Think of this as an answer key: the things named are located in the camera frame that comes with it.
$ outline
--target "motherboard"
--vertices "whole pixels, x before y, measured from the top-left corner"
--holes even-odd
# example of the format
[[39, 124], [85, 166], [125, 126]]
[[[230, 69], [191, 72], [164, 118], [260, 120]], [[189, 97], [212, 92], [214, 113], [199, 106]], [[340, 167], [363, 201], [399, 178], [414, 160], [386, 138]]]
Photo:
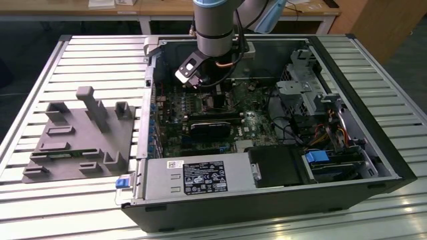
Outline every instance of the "motherboard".
[[227, 90], [159, 89], [164, 158], [239, 153], [278, 144], [266, 110], [270, 87], [259, 85], [254, 79], [232, 79]]

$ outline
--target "barcode sticker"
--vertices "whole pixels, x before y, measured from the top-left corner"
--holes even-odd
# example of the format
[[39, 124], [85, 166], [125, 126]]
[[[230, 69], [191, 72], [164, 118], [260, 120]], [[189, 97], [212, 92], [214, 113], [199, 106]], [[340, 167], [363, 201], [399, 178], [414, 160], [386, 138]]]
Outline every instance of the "barcode sticker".
[[136, 11], [117, 11], [117, 14], [136, 14]]

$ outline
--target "sticker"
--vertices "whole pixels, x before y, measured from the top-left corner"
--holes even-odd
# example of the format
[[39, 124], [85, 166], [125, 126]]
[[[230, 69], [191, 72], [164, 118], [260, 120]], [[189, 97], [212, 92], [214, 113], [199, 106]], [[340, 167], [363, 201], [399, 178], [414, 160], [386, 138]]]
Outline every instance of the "sticker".
[[49, 155], [48, 157], [49, 157], [51, 159], [67, 159], [67, 158], [71, 158], [71, 157], [72, 157], [72, 155], [71, 155], [71, 154], [64, 153], [64, 154], [55, 154], [55, 155]]
[[136, 11], [117, 11], [117, 14], [136, 14]]
[[184, 164], [183, 179], [184, 193], [187, 195], [211, 194], [228, 191], [223, 161]]
[[167, 161], [167, 168], [168, 169], [181, 169], [184, 161]]

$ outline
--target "wooden cabinet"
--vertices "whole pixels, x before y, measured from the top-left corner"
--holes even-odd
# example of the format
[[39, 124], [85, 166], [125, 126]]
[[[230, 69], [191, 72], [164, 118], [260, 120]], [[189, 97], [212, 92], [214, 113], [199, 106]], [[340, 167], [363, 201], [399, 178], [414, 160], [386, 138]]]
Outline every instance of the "wooden cabinet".
[[342, 15], [330, 34], [355, 34], [384, 64], [427, 13], [427, 0], [335, 0]]

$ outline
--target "black plastic cover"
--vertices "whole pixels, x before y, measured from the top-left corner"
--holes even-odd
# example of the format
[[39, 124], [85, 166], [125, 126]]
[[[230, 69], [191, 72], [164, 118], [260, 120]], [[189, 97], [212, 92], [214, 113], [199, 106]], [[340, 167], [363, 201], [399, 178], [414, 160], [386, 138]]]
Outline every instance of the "black plastic cover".
[[258, 188], [310, 184], [302, 149], [295, 145], [256, 146], [248, 149], [251, 164], [258, 164]]

